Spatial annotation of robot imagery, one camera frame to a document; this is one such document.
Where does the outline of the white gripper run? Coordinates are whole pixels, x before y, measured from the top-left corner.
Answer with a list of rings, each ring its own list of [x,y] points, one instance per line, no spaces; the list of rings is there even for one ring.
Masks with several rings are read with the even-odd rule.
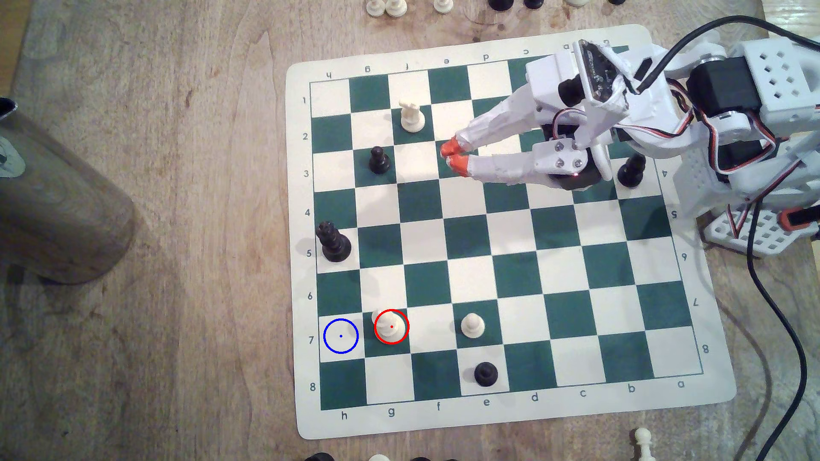
[[[527,65],[530,89],[517,89],[456,131],[440,148],[451,170],[484,183],[554,184],[583,190],[613,177],[606,141],[629,113],[632,69],[608,45],[572,45]],[[530,152],[463,154],[550,125]]]

